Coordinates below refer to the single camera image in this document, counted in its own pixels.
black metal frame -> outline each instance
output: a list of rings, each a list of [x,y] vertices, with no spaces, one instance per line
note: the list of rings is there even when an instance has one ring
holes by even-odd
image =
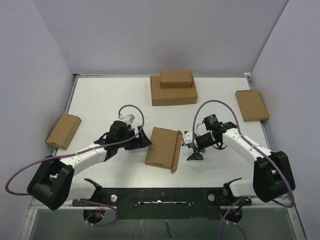
[[[222,187],[217,188],[101,188],[90,201],[116,207],[119,219],[221,219],[220,206],[230,206],[235,201],[224,195]],[[74,200],[74,207],[92,207],[92,205]]]

white tabletop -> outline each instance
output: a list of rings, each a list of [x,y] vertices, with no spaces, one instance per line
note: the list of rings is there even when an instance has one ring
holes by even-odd
[[[118,110],[125,104],[138,106],[145,117],[144,131],[150,138],[153,127],[191,131],[194,115],[205,101],[216,99],[232,107],[239,119],[241,131],[255,142],[267,147],[260,122],[243,122],[237,104],[237,90],[248,90],[246,78],[195,78],[198,93],[197,104],[179,106],[152,106],[150,79],[137,78],[79,78],[69,108],[69,114],[79,116],[82,123],[69,148],[59,150],[58,155],[74,153],[108,132],[118,119]],[[133,126],[141,124],[141,116],[128,107],[122,114],[134,114]],[[200,112],[197,122],[210,114],[216,114],[221,122],[232,121],[229,110],[218,103],[209,103]],[[199,133],[206,130],[199,127]],[[193,188],[222,187],[237,178],[252,178],[252,167],[230,148],[208,148],[203,161],[186,161],[192,149],[181,147],[178,169],[145,165],[147,148],[120,149],[107,162],[84,170],[75,178],[90,178],[105,188]]]

white wall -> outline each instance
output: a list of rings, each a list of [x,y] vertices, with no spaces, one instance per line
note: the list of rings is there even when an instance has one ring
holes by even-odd
[[[320,236],[320,1],[290,0],[252,72],[275,150],[288,154],[308,240]]]
[[[253,69],[288,0],[34,0],[76,74]]]
[[[73,75],[32,0],[0,7],[0,239],[19,239],[31,198],[5,192],[24,165],[51,152],[45,138],[62,113]],[[11,188],[26,192],[33,168]]]

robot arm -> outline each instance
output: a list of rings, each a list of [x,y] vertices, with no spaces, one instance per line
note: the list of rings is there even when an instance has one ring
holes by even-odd
[[[103,134],[87,148],[67,158],[57,158],[43,162],[33,176],[27,192],[51,210],[58,209],[67,200],[90,199],[101,186],[91,179],[74,180],[81,171],[107,161],[117,154],[118,149],[134,150],[151,145],[141,126],[139,136],[131,127],[135,117],[130,114],[119,116]]]
[[[224,184],[224,189],[230,197],[258,197],[267,203],[288,192],[285,183],[275,171],[268,160],[250,146],[238,133],[237,126],[232,122],[219,122],[216,115],[210,115],[203,120],[206,130],[203,135],[196,135],[192,145],[192,132],[185,132],[183,135],[183,145],[193,149],[193,154],[189,160],[203,160],[201,153],[205,148],[217,145],[222,150],[222,145],[232,148],[240,154],[252,167],[253,179],[235,179]],[[288,156],[282,152],[273,152],[262,147],[249,137],[245,137],[253,146],[261,150],[266,156],[280,168],[285,178],[288,180],[292,190],[295,189],[295,181],[291,171]]]

small cardboard box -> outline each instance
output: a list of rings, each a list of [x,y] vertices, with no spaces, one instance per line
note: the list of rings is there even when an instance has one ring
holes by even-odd
[[[269,119],[265,104],[257,90],[240,90],[235,92],[244,122],[266,121]]]
[[[148,147],[144,163],[156,167],[178,169],[182,133],[164,128],[154,127],[151,134],[152,145]]]
[[[198,95],[195,80],[189,88],[161,88],[160,76],[150,76],[152,106],[196,104]]]
[[[190,70],[162,70],[160,72],[160,88],[188,89],[192,87],[192,78]]]
[[[55,148],[66,150],[74,138],[81,119],[78,116],[63,113],[45,142]]]

